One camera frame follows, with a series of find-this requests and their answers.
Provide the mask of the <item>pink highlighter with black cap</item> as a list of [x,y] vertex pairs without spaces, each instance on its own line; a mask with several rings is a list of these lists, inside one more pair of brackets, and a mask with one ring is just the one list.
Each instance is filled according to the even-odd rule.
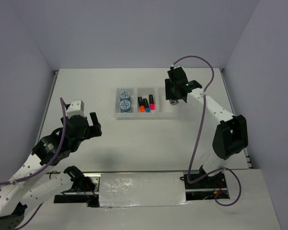
[[149,95],[149,108],[150,108],[150,110],[156,109],[154,96],[152,94]]

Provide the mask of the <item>blue highlighter with black cap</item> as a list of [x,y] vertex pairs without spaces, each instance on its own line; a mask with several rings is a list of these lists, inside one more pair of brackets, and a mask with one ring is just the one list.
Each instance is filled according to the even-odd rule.
[[143,98],[143,103],[144,103],[145,112],[150,113],[151,112],[150,106],[149,106],[148,100],[146,98]]

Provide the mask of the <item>orange highlighter with black cap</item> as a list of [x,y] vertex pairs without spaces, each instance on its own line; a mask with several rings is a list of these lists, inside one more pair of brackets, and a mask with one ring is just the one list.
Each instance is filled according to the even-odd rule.
[[141,112],[141,113],[145,112],[145,106],[144,106],[144,102],[143,102],[142,97],[139,96],[139,97],[137,98],[137,100],[138,100],[138,106],[139,106],[140,112]]

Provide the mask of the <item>blue cleaning gel jar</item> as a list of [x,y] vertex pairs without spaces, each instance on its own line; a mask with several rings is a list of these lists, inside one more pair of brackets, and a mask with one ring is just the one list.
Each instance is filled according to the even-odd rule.
[[120,102],[120,112],[130,113],[132,111],[132,104],[129,100],[122,100]]
[[131,99],[131,93],[128,90],[122,90],[119,93],[119,96],[120,96],[121,101],[124,101],[124,100],[130,101]]

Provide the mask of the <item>pink tube of coloured pens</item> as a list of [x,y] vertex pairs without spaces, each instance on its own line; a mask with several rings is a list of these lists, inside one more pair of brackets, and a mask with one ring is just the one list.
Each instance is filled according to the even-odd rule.
[[169,101],[170,105],[177,105],[179,103],[178,100],[170,100]]

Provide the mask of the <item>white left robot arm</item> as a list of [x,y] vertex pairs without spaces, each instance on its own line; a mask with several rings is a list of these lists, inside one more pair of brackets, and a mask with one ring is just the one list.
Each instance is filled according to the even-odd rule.
[[94,191],[96,185],[76,166],[69,166],[50,181],[36,185],[47,171],[69,157],[80,144],[102,135],[95,112],[90,113],[92,125],[81,115],[61,118],[63,127],[40,139],[27,161],[6,183],[0,183],[0,230],[18,230],[25,215],[58,193],[67,190]]

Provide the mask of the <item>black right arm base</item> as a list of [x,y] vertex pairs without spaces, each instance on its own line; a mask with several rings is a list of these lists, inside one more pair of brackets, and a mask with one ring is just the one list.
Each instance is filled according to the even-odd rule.
[[187,174],[180,177],[184,181],[185,195],[187,201],[194,200],[214,200],[215,195],[217,199],[229,199],[227,191],[227,183],[224,174],[221,172],[214,177],[206,177],[195,184],[187,182]]

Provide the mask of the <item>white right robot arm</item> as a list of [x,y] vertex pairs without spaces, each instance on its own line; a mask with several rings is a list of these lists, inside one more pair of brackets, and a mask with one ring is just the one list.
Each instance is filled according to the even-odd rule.
[[223,108],[206,93],[206,90],[207,88],[203,88],[199,82],[189,81],[182,66],[170,67],[168,78],[165,79],[166,100],[183,100],[202,112],[188,174],[191,173],[206,116],[210,117],[215,128],[213,150],[208,154],[208,160],[200,167],[202,174],[199,176],[199,182],[203,187],[211,187],[216,181],[215,175],[225,166],[225,161],[248,146],[248,132],[246,118]]

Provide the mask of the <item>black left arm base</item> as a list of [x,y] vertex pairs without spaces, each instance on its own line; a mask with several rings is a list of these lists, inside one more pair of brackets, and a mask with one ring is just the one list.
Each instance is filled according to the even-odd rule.
[[85,173],[82,182],[73,183],[71,189],[55,195],[54,204],[84,204],[99,207],[100,174]]

